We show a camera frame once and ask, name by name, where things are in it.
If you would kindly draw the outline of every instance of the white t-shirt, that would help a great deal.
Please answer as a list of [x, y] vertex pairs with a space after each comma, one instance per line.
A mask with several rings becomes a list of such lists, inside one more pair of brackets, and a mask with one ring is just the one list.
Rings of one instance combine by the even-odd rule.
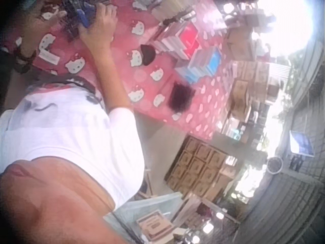
[[92, 176], [116, 208], [140, 188], [144, 159], [134, 114], [109, 115], [88, 90], [63, 85], [27, 95], [0, 117], [0, 173], [17, 160], [66, 159]]

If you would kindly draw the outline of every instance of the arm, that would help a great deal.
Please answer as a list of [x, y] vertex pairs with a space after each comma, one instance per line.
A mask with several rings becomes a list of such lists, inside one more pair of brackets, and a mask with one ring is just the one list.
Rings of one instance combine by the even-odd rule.
[[[49, 32], [50, 28], [57, 24], [67, 13], [60, 11], [51, 19], [45, 21], [40, 18], [41, 9], [50, 2], [49, 0], [37, 0], [34, 6], [28, 12], [21, 13], [22, 24], [22, 44], [20, 53], [24, 57], [31, 57], [38, 47], [42, 37]], [[25, 65], [27, 62], [16, 59], [15, 63]], [[28, 77], [12, 70], [7, 89], [3, 109], [14, 109], [25, 96], [25, 90], [28, 86]]]
[[110, 50], [110, 40], [113, 37], [116, 22], [114, 7], [98, 4], [94, 24], [88, 29], [82, 25], [79, 26], [80, 38], [94, 58], [108, 111], [116, 107], [132, 109]]

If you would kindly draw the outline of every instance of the hand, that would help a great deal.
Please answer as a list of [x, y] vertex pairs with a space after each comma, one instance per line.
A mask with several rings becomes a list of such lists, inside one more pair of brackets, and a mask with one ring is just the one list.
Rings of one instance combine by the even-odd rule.
[[113, 5], [97, 4], [95, 22], [85, 28], [79, 25], [79, 36], [93, 56], [110, 51], [110, 44], [117, 23]]
[[49, 20], [42, 19], [41, 9], [49, 3], [49, 0], [37, 0], [24, 17], [20, 50], [21, 54], [26, 57], [32, 56], [43, 36], [67, 14], [66, 11], [59, 11]]

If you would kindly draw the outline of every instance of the pink tablecloth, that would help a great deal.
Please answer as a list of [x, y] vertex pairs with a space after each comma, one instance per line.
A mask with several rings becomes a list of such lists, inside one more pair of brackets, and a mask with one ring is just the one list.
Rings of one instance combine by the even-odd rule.
[[[224, 121], [221, 116], [229, 97], [229, 91], [225, 91], [222, 82], [232, 84], [230, 75], [230, 62], [222, 55], [222, 62], [215, 77], [203, 77], [197, 84], [190, 109], [182, 114], [175, 114], [167, 106], [174, 81], [181, 80], [174, 71], [175, 62], [166, 53], [158, 54], [149, 66], [139, 65], [138, 51], [140, 44], [146, 44], [158, 29], [158, 21], [147, 11], [140, 11], [132, 7], [133, 1], [113, 1], [117, 6], [118, 24], [112, 41], [112, 53], [125, 89], [134, 103], [134, 107], [141, 113], [179, 127], [195, 136], [209, 139], [215, 130], [219, 130], [217, 124]], [[198, 41], [200, 45], [208, 47], [215, 45], [222, 51], [222, 33], [218, 30], [207, 31], [200, 25], [208, 24], [205, 14], [216, 11], [212, 1], [205, 0], [203, 4], [196, 6], [197, 28], [199, 28]], [[52, 28], [50, 35], [40, 45], [48, 45], [47, 50], [60, 57], [57, 65], [53, 65], [39, 56], [34, 65], [54, 74], [76, 73], [89, 82], [97, 85], [96, 69], [92, 58], [80, 40], [67, 42], [61, 26]], [[12, 51], [19, 44], [19, 32], [12, 34], [6, 43], [6, 48]]]

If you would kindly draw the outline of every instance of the watch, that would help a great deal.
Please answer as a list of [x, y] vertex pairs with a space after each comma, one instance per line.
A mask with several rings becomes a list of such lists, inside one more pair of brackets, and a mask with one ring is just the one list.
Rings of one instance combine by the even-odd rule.
[[14, 50], [14, 57], [15, 57], [15, 62], [13, 66], [14, 70], [20, 74], [25, 74], [30, 70], [30, 67], [36, 57], [36, 51], [34, 51], [31, 57], [25, 57], [24, 55], [21, 54], [20, 47], [17, 47]]

